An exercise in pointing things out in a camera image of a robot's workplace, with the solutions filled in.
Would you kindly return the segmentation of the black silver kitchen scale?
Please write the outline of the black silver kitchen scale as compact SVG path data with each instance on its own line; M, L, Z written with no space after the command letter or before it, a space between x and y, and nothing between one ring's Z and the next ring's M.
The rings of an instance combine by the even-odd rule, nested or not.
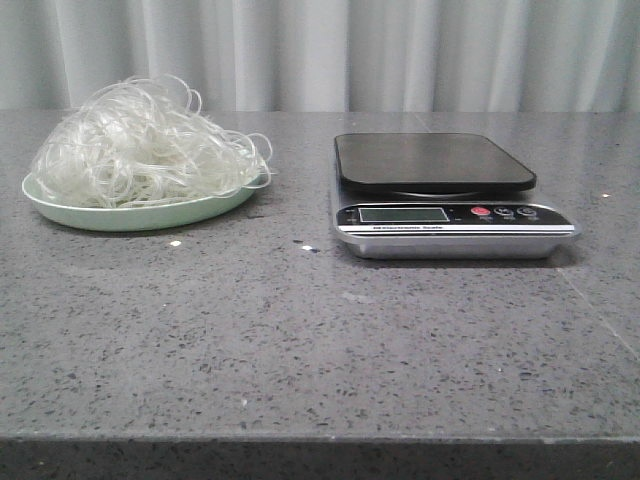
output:
M349 133L334 149L332 225L360 258L541 259L580 233L484 136Z

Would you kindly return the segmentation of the white pleated curtain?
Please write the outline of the white pleated curtain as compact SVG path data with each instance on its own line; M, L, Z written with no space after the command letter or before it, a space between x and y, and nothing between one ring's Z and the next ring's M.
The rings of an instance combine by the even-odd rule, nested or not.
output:
M173 74L236 111L633 112L635 1L5 1L1 105Z

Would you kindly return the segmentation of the white translucent vermicelli bundle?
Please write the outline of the white translucent vermicelli bundle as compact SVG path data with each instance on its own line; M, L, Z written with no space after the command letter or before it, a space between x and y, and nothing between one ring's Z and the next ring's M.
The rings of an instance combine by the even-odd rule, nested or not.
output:
M224 128L181 78L131 77L92 94L53 129L32 162L46 200L142 208L228 198L267 187L271 141Z

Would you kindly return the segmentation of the pale green round plate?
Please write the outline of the pale green round plate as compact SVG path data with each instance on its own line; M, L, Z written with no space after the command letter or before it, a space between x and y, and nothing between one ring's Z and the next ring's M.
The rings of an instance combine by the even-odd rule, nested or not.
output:
M45 198L32 174L24 178L22 190L41 215L56 223L90 231L138 232L188 225L222 215L244 203L255 190L266 185L267 175L259 174L229 197L205 197L161 206L115 209L54 203Z

